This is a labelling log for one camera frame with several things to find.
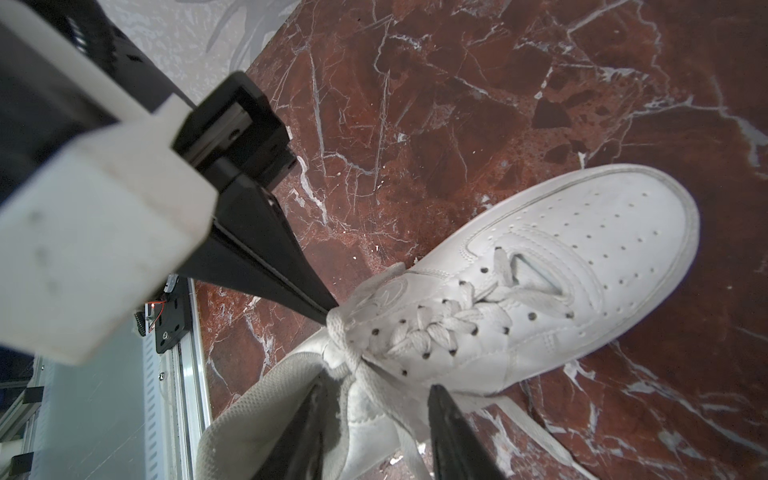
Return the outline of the white sneaker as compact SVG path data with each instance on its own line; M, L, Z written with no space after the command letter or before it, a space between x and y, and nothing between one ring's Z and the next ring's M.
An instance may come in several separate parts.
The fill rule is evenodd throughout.
M447 389L464 412L498 406L559 463L577 462L504 396L510 386L612 342L657 308L695 258L700 214L657 169L569 172L483 212L412 267L362 282L325 325L203 432L199 479L266 470L310 389L321 415L324 479L356 479L395 453L429 477L427 398Z

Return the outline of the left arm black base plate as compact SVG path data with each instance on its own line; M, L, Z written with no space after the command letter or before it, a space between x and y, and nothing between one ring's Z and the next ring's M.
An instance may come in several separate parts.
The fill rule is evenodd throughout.
M152 337L155 351L162 355L178 345L192 329L192 303L189 281L176 274L169 275L155 299L134 312L138 334Z

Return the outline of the white shoelace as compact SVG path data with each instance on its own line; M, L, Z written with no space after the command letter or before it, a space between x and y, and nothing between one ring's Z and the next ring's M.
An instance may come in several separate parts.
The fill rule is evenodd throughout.
M357 287L327 325L347 373L393 423L411 472L428 479L418 446L429 434L432 385L469 412L498 406L559 463L577 468L504 391L582 355L589 320L558 272L495 246L452 275L396 264Z

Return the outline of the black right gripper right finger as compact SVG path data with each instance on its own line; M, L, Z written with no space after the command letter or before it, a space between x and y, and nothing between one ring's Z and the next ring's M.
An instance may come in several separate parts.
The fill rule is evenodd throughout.
M428 418L437 480L505 479L442 385L430 387Z

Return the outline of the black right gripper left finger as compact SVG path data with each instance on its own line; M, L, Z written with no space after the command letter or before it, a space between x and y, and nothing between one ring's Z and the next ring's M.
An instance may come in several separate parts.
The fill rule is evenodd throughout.
M328 413L327 386L316 381L252 479L321 479Z

